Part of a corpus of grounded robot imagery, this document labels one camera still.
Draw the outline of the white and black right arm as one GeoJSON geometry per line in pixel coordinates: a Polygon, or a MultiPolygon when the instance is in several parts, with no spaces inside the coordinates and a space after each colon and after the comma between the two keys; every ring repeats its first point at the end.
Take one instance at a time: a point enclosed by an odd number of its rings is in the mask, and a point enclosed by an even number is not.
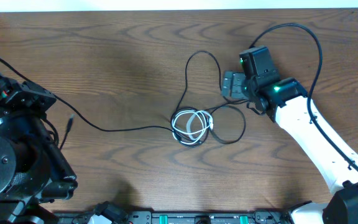
{"type": "Polygon", "coordinates": [[[222,95],[255,103],[302,148],[323,176],[332,199],[291,208],[288,223],[358,223],[358,153],[338,135],[294,78],[281,79],[267,47],[239,54],[242,72],[226,71],[222,95]]]}

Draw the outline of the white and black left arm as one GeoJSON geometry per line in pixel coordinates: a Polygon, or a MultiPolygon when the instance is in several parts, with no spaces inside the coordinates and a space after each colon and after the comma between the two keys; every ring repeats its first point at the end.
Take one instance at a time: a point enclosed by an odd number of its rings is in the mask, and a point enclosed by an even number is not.
{"type": "Polygon", "coordinates": [[[68,200],[76,174],[47,130],[56,102],[41,86],[0,73],[0,223],[58,223],[42,203],[68,200]]]}

